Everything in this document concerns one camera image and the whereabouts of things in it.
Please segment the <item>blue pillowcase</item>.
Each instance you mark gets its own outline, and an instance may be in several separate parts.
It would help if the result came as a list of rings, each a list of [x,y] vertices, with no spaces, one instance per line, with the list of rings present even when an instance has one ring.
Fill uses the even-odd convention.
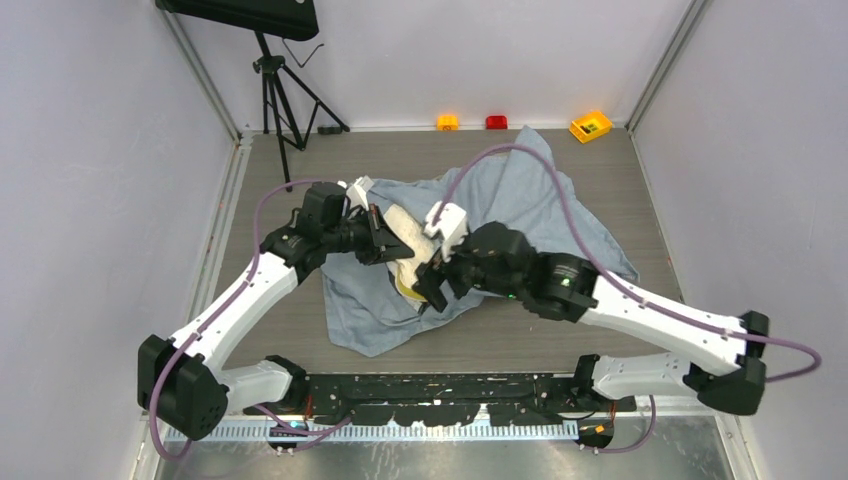
[[[639,274],[611,232],[576,198],[572,180],[558,175],[579,231],[572,235],[554,184],[541,163],[523,151],[490,155],[459,180],[453,203],[477,229],[498,221],[525,234],[539,251],[580,255],[585,244],[603,266],[634,282]],[[328,336],[332,344],[367,357],[388,352],[413,336],[448,324],[478,307],[487,293],[450,299],[444,312],[419,311],[391,284],[386,265],[365,266],[351,254],[327,257],[321,268]]]

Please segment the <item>small black block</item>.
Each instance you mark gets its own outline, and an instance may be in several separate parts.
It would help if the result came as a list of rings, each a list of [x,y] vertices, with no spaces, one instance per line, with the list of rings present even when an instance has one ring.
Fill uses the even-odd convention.
[[[317,127],[317,133],[324,136],[340,135],[344,132],[344,128],[340,125],[320,125]]]

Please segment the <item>black tripod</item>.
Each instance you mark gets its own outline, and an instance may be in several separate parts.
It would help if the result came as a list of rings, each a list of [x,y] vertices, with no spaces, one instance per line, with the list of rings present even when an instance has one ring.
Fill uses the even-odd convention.
[[[340,125],[345,132],[351,131],[350,126],[342,120],[287,64],[284,55],[272,54],[268,41],[263,33],[254,32],[261,56],[252,63],[252,68],[261,78],[262,90],[262,134],[274,134],[277,140],[282,175],[285,183],[291,181],[290,165],[286,146],[304,151],[309,143],[313,130],[320,125]],[[313,102],[306,128],[301,129],[294,115],[294,109],[286,92],[281,74],[285,74]]]

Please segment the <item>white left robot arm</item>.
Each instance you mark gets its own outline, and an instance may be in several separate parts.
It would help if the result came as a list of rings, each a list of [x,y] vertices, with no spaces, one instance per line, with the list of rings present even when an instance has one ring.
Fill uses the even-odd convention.
[[[149,414],[199,441],[225,414],[272,404],[298,412],[309,395],[305,370],[270,355],[227,370],[235,347],[278,301],[328,255],[352,253],[365,265],[408,259],[413,251],[367,201],[373,181],[315,182],[291,219],[256,238],[246,270],[205,311],[169,338],[148,337],[138,352],[138,402]]]

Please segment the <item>red toy block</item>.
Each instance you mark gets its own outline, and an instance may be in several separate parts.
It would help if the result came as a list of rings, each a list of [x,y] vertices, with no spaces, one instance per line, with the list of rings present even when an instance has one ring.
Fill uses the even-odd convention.
[[[505,115],[489,115],[485,119],[486,130],[506,130],[508,128],[509,121]]]

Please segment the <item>orange toy block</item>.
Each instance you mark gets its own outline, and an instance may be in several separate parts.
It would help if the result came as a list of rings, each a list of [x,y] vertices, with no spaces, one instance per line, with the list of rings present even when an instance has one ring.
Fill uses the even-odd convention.
[[[445,114],[437,117],[436,128],[441,131],[456,131],[460,127],[459,118],[456,115]]]

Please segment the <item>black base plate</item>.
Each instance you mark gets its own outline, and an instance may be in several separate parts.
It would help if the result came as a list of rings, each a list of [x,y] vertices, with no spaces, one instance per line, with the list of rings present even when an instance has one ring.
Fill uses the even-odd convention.
[[[320,425],[466,426],[485,413],[493,426],[536,426],[632,412],[635,400],[604,399],[554,373],[310,374],[265,407]]]

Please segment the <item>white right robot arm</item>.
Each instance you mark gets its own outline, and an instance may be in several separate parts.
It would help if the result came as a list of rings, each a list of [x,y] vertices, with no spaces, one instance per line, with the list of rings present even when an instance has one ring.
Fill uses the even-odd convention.
[[[714,410],[755,414],[766,386],[764,344],[769,319],[710,314],[645,291],[616,275],[603,277],[587,260],[539,252],[517,230],[489,222],[470,231],[464,221],[426,224],[439,239],[433,256],[416,270],[416,293],[442,312],[448,286],[460,299],[472,290],[516,300],[548,320],[616,330],[662,348],[662,353],[579,358],[570,382],[574,403],[596,410],[637,395],[693,397]]]

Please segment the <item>yellow plastic bin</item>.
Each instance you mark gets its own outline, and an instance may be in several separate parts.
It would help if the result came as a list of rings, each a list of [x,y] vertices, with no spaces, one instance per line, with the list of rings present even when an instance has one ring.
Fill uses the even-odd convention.
[[[613,126],[613,122],[605,114],[595,110],[573,120],[569,132],[581,144],[586,144],[607,134]]]

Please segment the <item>cream pillow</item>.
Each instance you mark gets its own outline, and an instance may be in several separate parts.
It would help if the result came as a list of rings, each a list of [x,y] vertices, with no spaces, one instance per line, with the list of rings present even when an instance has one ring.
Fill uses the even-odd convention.
[[[437,247],[423,233],[421,224],[400,205],[392,204],[385,212],[384,218],[391,231],[413,251],[413,256],[410,258],[388,263],[392,284],[413,309],[420,310],[428,302],[413,290],[418,280],[416,269],[420,264],[426,264],[431,260]]]

